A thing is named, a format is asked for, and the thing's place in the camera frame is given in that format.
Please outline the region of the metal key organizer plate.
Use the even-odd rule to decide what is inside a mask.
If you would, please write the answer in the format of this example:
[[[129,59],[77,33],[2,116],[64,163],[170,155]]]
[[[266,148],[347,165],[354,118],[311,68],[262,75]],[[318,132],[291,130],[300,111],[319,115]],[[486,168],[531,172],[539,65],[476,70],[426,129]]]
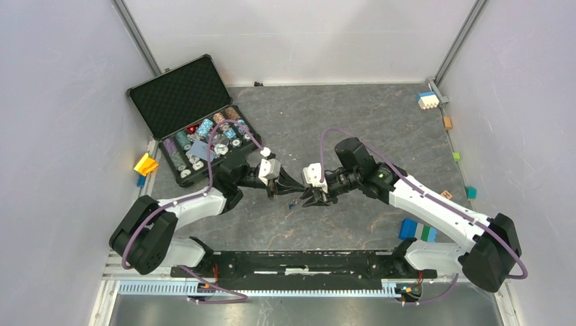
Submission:
[[[294,198],[291,203],[297,204],[300,200],[302,200],[305,197],[306,197],[306,192],[302,192],[301,194],[298,195],[298,197]]]

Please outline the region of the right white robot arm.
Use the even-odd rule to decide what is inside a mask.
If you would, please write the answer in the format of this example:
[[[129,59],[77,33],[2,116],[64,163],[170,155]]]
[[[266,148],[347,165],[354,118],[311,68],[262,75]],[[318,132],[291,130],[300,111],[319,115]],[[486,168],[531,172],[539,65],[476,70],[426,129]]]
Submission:
[[[462,274],[477,287],[496,293],[515,276],[527,277],[514,221],[502,213],[494,217],[463,207],[434,192],[396,165],[375,161],[356,137],[340,141],[335,152],[341,167],[327,172],[322,163],[302,171],[307,186],[305,206],[330,206],[338,196],[355,189],[371,199],[406,211],[447,235],[450,243],[410,238],[402,242],[392,259],[394,272],[409,277],[417,270],[438,274]]]

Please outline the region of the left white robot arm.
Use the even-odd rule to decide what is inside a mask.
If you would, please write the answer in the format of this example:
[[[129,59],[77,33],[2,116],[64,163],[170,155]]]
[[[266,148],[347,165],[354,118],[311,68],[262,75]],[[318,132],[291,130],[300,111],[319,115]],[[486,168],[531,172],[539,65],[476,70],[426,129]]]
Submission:
[[[230,152],[212,170],[212,182],[187,196],[137,198],[109,239],[109,247],[120,255],[123,267],[146,275],[160,266],[183,264],[196,276],[206,276],[213,269],[213,258],[199,241],[176,239],[176,231],[231,211],[242,199],[244,187],[264,189],[269,199],[304,191],[273,153],[252,167],[243,153]]]

